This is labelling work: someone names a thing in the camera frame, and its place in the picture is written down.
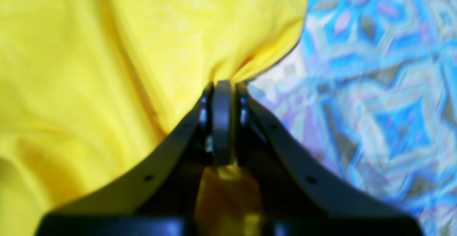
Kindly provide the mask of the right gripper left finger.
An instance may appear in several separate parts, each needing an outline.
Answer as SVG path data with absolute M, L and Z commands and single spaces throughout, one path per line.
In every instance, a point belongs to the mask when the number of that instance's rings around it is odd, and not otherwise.
M 231 84 L 209 83 L 190 112 L 137 166 L 50 213 L 37 236 L 196 236 L 206 166 L 231 162 Z

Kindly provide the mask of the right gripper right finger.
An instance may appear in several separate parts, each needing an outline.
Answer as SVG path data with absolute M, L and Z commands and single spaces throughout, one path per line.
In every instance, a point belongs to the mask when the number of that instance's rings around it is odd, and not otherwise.
M 328 171 L 275 115 L 235 85 L 238 164 L 258 182 L 263 236 L 421 236 L 407 213 Z

